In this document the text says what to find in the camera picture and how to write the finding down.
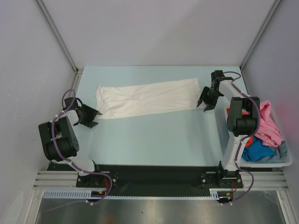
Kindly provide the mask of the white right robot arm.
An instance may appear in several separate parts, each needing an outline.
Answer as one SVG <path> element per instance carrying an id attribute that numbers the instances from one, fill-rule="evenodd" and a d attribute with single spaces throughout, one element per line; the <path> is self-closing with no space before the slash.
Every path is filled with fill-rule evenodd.
<path id="1" fill-rule="evenodd" d="M 243 93 L 235 84 L 236 78 L 225 76 L 222 70 L 211 73 L 211 86 L 204 87 L 197 105 L 205 105 L 204 111 L 213 110 L 219 97 L 230 101 L 226 112 L 229 141 L 223 159 L 214 172 L 201 174 L 202 188 L 240 188 L 240 159 L 247 141 L 260 127 L 260 99 Z"/>

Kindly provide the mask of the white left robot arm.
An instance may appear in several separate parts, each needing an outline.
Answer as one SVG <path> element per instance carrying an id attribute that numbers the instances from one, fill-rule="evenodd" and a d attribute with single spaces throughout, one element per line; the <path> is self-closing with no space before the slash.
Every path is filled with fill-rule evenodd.
<path id="1" fill-rule="evenodd" d="M 91 129 L 98 125 L 95 118 L 102 113 L 79 98 L 63 99 L 62 106 L 61 113 L 52 121 L 38 126 L 44 155 L 49 161 L 69 165 L 97 187 L 103 182 L 103 174 L 93 160 L 78 156 L 79 141 L 73 127 L 83 125 Z"/>

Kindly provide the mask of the white t shirt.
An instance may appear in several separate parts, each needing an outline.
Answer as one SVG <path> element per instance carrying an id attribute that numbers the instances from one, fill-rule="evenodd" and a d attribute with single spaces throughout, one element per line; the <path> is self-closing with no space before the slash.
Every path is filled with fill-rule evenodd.
<path id="1" fill-rule="evenodd" d="M 194 78 L 124 87 L 99 86 L 95 96 L 100 119 L 118 119 L 193 110 L 201 92 Z"/>

